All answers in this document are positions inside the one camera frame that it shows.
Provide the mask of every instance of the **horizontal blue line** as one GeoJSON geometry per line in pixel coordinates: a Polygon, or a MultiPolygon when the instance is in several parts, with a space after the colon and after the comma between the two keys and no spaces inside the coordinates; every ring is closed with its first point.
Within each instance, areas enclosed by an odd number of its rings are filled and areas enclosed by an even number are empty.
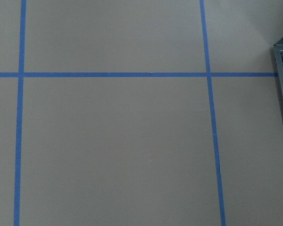
{"type": "MultiPolygon", "coordinates": [[[[277,73],[224,73],[212,72],[209,73],[211,77],[277,77],[277,73]]],[[[17,78],[17,77],[206,77],[205,72],[191,72],[191,73],[64,73],[64,72],[27,72],[27,73],[14,73],[14,72],[0,72],[0,78],[17,78]]]]}
{"type": "Polygon", "coordinates": [[[211,77],[277,77],[277,73],[232,73],[212,72],[211,77]]]}

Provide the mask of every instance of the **gray floor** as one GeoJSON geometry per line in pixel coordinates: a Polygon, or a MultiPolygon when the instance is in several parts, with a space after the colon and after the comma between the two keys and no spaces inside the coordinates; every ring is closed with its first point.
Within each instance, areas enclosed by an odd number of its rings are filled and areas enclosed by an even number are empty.
{"type": "MultiPolygon", "coordinates": [[[[283,1],[204,3],[212,72],[274,72],[283,1]]],[[[0,76],[18,72],[20,6],[0,1],[0,76]]],[[[25,72],[205,65],[197,0],[27,1],[25,72]]],[[[0,78],[0,226],[16,225],[17,85],[0,78]]],[[[212,86],[226,225],[283,226],[277,78],[212,86]]],[[[206,77],[25,77],[20,225],[221,226],[214,151],[206,77]]]]}

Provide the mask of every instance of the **vertical blue line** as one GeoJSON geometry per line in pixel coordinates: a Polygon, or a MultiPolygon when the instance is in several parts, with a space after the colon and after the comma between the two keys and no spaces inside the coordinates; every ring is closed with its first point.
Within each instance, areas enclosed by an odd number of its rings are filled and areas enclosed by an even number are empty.
{"type": "Polygon", "coordinates": [[[223,190],[222,190],[222,178],[220,172],[220,158],[219,158],[216,116],[215,116],[215,107],[214,107],[214,98],[213,98],[213,86],[212,86],[212,77],[211,77],[211,67],[209,62],[208,34],[207,34],[207,25],[206,25],[206,17],[205,17],[204,0],[200,0],[200,13],[201,13],[201,23],[202,23],[204,56],[206,62],[207,81],[208,81],[208,98],[209,98],[209,105],[211,110],[211,123],[212,123],[213,143],[214,143],[214,152],[215,152],[220,220],[221,220],[221,225],[226,226],[225,208],[224,208],[223,190]]]}
{"type": "Polygon", "coordinates": [[[21,188],[21,150],[22,150],[22,111],[24,83],[24,54],[25,54],[25,15],[26,0],[21,1],[20,39],[19,39],[19,72],[17,94],[17,128],[16,128],[16,157],[15,157],[15,195],[14,195],[14,226],[20,225],[20,188],[21,188]]]}

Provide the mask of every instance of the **blue grid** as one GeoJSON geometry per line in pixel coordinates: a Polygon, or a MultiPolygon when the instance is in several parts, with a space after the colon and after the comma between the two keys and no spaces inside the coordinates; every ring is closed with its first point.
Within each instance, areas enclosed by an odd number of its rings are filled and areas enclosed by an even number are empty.
{"type": "Polygon", "coordinates": [[[208,83],[208,96],[212,123],[212,138],[214,143],[216,176],[219,197],[221,226],[226,226],[225,208],[222,191],[222,177],[220,172],[220,159],[216,116],[214,108],[212,77],[275,77],[276,73],[213,73],[210,69],[208,35],[206,28],[204,0],[200,0],[200,13],[205,53],[205,73],[25,73],[25,15],[26,0],[21,0],[19,68],[17,73],[0,73],[0,78],[18,78],[17,93],[17,129],[16,129],[16,161],[15,161],[15,198],[14,198],[14,226],[20,224],[20,183],[21,183],[21,142],[22,142],[22,110],[23,110],[23,84],[24,77],[206,77],[208,83]]]}

